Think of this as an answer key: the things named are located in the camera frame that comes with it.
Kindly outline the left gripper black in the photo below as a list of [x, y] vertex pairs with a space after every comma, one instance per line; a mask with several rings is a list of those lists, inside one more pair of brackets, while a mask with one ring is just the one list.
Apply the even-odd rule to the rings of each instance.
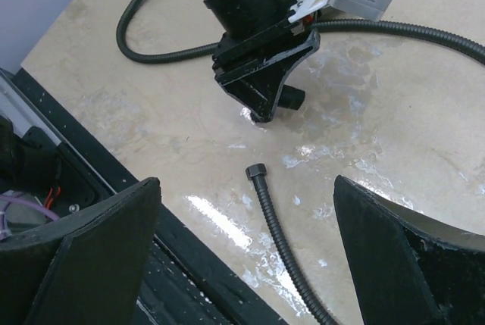
[[224, 23], [225, 32], [213, 54], [214, 78], [223, 90], [251, 111], [260, 123], [274, 119], [289, 75], [320, 47], [309, 23], [250, 21]]

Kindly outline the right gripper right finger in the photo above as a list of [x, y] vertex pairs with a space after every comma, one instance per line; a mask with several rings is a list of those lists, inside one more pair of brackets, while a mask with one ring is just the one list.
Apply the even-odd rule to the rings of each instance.
[[343, 176], [333, 203], [366, 324], [482, 324], [484, 237]]

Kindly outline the black T-shaped hose holder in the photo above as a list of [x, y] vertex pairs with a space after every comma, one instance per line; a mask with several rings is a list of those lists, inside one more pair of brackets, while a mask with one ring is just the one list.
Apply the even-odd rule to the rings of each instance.
[[305, 100], [305, 91], [293, 86], [284, 85], [277, 103], [278, 108], [297, 111]]

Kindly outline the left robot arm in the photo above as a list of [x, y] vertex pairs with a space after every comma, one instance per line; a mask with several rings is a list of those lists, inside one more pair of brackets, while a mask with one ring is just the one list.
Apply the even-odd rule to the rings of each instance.
[[318, 31], [291, 22], [296, 0], [203, 0], [224, 28], [212, 55], [214, 78], [259, 123], [278, 108], [297, 110], [305, 92], [285, 84], [320, 46]]

